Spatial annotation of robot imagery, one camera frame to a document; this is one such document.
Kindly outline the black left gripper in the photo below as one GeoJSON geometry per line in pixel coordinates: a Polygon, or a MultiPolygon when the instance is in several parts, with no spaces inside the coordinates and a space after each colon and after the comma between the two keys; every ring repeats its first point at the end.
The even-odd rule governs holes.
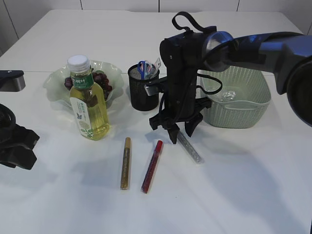
{"type": "MultiPolygon", "coordinates": [[[[22,70],[1,70],[0,91],[19,92],[25,87],[22,70]]],[[[37,161],[33,149],[39,140],[33,130],[16,125],[15,114],[0,104],[0,163],[1,165],[31,170],[37,161]]]]}

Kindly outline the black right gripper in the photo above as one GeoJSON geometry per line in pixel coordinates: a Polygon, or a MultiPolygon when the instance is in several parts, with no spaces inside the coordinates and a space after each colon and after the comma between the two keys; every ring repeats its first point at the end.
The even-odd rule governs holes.
{"type": "Polygon", "coordinates": [[[206,54],[207,39],[207,34],[190,31],[160,43],[160,56],[167,76],[148,84],[147,93],[153,90],[163,93],[165,107],[150,118],[149,123],[153,130],[158,126],[166,129],[173,144],[180,131],[177,123],[184,122],[185,132],[191,137],[203,120],[201,110],[211,105],[207,97],[195,97],[197,72],[205,69],[202,59],[206,54]]]}

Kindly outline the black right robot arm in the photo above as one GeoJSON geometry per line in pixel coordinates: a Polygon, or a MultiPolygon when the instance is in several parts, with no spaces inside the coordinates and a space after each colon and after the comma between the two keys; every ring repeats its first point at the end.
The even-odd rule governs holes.
{"type": "Polygon", "coordinates": [[[296,115],[312,123],[312,38],[294,32],[277,32],[233,38],[224,31],[186,32],[164,39],[160,55],[167,75],[146,85],[150,96],[162,93],[159,112],[149,120],[177,141],[178,123],[191,136],[210,108],[207,97],[196,98],[199,70],[223,72],[230,66],[273,73],[276,90],[286,94],[296,115]]]}

